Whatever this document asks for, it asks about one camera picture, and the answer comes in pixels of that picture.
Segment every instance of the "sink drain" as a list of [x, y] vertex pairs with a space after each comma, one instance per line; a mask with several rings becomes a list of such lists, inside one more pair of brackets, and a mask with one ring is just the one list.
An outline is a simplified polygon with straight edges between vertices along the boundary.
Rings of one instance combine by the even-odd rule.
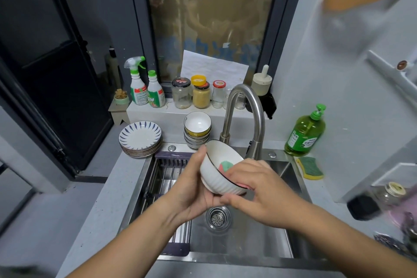
[[224, 230], [230, 224], [230, 212], [226, 207], [216, 207], [206, 212], [206, 220], [213, 230]]

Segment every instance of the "glass pane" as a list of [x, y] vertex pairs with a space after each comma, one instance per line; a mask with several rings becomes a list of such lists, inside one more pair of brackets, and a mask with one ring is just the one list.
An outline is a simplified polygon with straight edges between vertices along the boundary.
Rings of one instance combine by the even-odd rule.
[[26, 65], [69, 39], [52, 0], [0, 0], [0, 40]]
[[180, 75], [184, 50], [249, 65], [253, 75], [271, 2], [149, 0], [161, 79]]

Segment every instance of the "kitchen faucet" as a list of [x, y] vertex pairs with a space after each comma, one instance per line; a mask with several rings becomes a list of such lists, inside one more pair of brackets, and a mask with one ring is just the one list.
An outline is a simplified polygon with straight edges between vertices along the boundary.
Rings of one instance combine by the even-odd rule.
[[265, 115], [263, 114], [261, 101], [253, 89], [248, 85], [239, 84], [235, 86], [230, 92], [229, 100], [227, 101], [226, 116], [224, 117], [223, 132], [220, 133], [220, 141], [229, 144], [229, 131], [230, 125], [232, 123], [233, 109], [236, 104], [237, 96], [240, 93], [244, 94], [249, 101], [249, 104], [252, 108], [253, 118], [255, 120], [255, 132], [253, 134], [253, 140], [249, 146], [245, 158], [259, 160], [261, 159], [263, 137], [265, 136]]

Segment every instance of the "gray countertop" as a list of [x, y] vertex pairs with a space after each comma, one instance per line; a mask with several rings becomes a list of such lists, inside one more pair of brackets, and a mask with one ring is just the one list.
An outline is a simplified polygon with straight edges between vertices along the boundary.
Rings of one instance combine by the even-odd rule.
[[[269, 142], [268, 148], [282, 149], [281, 142]], [[138, 182], [144, 159], [134, 159], [122, 153], [116, 162], [103, 190], [98, 196], [80, 233], [72, 245], [57, 278], [64, 278], [87, 259], [102, 249], [116, 235], [128, 207], [133, 190]], [[353, 219], [346, 205], [332, 201], [323, 180], [305, 180], [311, 200], [326, 209], [353, 228], [373, 236], [375, 232], [401, 238], [401, 231], [386, 216], [367, 222]], [[237, 265], [216, 265], [205, 263], [176, 262], [158, 260], [147, 277], [343, 277], [341, 273], [298, 270], [286, 268], [266, 268]]]

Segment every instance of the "sink basin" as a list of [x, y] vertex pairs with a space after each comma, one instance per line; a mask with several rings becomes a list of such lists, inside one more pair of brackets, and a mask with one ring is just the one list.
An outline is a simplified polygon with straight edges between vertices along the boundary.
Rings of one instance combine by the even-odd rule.
[[[169, 145], [174, 145], [176, 150], [168, 152]], [[242, 156], [247, 150], [234, 149]], [[159, 153], [146, 159], [120, 230], [169, 190], [191, 154], [185, 144], [164, 143]], [[293, 191], [311, 201], [292, 157], [281, 150], [263, 149], [262, 159]], [[251, 200], [253, 192], [249, 191], [244, 198]], [[231, 206], [209, 209], [183, 224], [158, 259], [335, 270], [324, 255], [298, 233], [265, 226]]]

